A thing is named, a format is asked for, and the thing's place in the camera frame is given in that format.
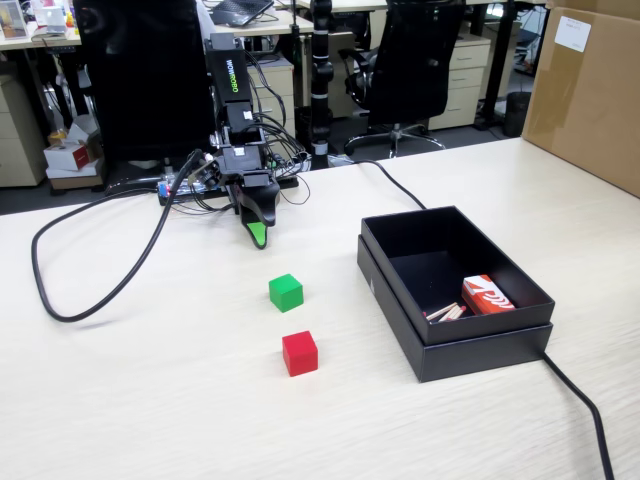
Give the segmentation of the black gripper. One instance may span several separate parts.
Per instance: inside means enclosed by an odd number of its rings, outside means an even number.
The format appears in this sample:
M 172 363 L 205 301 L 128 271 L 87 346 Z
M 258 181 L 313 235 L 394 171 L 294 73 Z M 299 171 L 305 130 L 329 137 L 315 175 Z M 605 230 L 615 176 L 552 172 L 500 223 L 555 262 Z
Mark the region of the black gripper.
M 234 185 L 240 221 L 254 246 L 267 247 L 268 229 L 276 224 L 277 197 L 280 186 L 271 183 L 257 145 L 224 147 L 219 159 L 219 183 Z

